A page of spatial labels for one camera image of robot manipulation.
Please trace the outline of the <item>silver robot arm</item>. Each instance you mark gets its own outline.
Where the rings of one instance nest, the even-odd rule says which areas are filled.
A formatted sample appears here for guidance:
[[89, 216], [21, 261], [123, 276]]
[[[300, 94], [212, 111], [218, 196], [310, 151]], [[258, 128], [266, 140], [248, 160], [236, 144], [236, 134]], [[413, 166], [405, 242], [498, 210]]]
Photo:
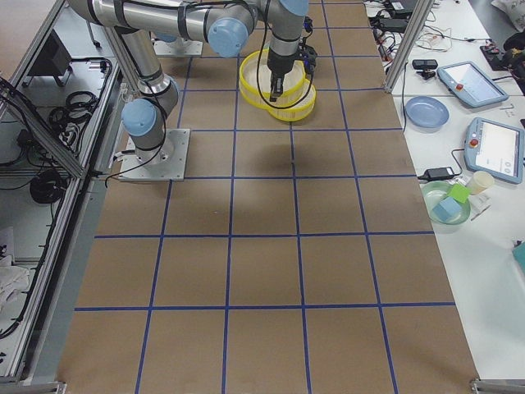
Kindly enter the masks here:
[[220, 57], [236, 57], [259, 22], [272, 35], [268, 44], [269, 92], [275, 107], [285, 76], [302, 57], [300, 45], [308, 14], [306, 1], [72, 1], [74, 12], [116, 36], [120, 61], [130, 63], [145, 98], [167, 97], [158, 113], [168, 116], [178, 101], [149, 40], [149, 34], [206, 43]]

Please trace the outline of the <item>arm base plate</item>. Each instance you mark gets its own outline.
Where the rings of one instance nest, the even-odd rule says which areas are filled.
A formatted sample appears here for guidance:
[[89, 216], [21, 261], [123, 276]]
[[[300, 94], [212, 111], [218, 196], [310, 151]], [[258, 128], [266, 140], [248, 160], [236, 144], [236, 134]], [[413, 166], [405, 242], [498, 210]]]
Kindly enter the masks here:
[[155, 39], [153, 47], [158, 57], [200, 57], [203, 43], [184, 39], [178, 39], [173, 42]]
[[121, 181], [183, 181], [189, 148], [190, 129], [168, 129], [161, 148], [143, 151], [135, 148], [131, 137], [127, 149], [133, 150], [121, 162]]

